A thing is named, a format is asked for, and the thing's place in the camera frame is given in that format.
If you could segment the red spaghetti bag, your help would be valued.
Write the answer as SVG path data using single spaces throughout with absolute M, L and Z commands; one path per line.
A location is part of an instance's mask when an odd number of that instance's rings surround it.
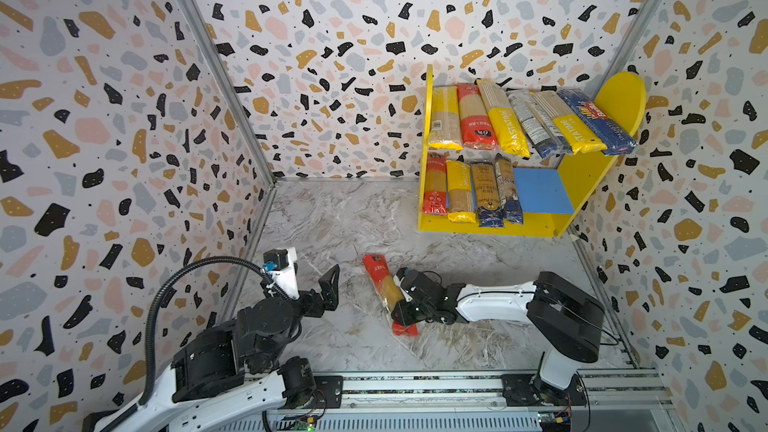
M 392 332 L 396 336 L 417 337 L 419 332 L 416 325 L 403 326 L 395 322 L 391 317 L 392 312 L 395 310 L 395 306 L 404 299 L 404 296 L 394 282 L 394 278 L 390 273 L 385 257 L 381 254 L 366 254 L 363 257 L 363 264 L 379 297 L 382 299 L 382 302 L 387 309 L 387 317 Z
M 463 146 L 474 150 L 496 149 L 498 141 L 479 88 L 473 84 L 456 87 Z
M 428 215 L 447 214 L 447 165 L 444 156 L 437 153 L 427 155 L 424 174 L 422 212 Z

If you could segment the blue gold spaghetti bag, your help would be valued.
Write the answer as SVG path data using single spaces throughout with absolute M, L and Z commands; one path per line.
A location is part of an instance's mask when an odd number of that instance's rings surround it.
M 504 220 L 512 225 L 522 225 L 524 214 L 518 196 L 512 162 L 501 154 L 497 154 L 494 159 L 494 172 Z
M 504 215 L 493 166 L 489 162 L 470 165 L 475 197 L 475 211 L 480 228 L 503 228 Z

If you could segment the yellow label spaghetti bag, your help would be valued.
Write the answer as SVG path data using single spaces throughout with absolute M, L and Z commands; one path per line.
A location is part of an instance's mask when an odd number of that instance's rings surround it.
M 463 148 L 456 85 L 433 90 L 428 146 L 435 150 L 460 151 Z

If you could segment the clear printed spaghetti bag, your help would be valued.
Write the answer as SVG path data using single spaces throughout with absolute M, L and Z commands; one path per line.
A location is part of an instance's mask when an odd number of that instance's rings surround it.
M 542 159 L 571 152 L 562 132 L 530 92 L 509 91 L 507 98 L 534 150 Z

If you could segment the yellow Pastatime spaghetti bag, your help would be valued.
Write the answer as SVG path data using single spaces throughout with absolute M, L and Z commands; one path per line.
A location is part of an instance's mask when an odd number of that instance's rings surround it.
M 606 144 L 556 92 L 534 92 L 531 97 L 564 138 L 572 155 L 602 152 L 607 149 Z

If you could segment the blue Barilla spaghetti bag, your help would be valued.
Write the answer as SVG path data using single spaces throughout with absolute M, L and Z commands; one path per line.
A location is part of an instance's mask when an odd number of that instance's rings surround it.
M 605 148 L 601 150 L 603 155 L 626 155 L 637 146 L 637 142 L 591 101 L 582 90 L 565 88 L 558 90 L 557 95 L 605 145 Z

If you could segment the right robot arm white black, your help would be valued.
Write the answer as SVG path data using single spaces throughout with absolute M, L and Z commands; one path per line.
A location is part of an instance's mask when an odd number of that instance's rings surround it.
M 599 301 L 554 272 L 509 286 L 454 283 L 444 286 L 431 272 L 401 268 L 394 284 L 403 294 L 394 306 L 395 323 L 443 325 L 484 320 L 531 324 L 549 343 L 529 379 L 511 375 L 504 397 L 509 406 L 584 405 L 586 386 L 579 369 L 599 358 L 605 309 Z

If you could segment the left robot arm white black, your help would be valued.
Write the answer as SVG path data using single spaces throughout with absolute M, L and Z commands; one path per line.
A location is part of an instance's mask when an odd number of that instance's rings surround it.
M 88 415 L 86 431 L 213 431 L 252 414 L 337 406 L 318 385 L 309 361 L 280 357 L 305 317 L 338 306 L 340 269 L 298 299 L 265 298 L 234 319 L 206 329 L 177 352 L 150 392 L 119 410 Z

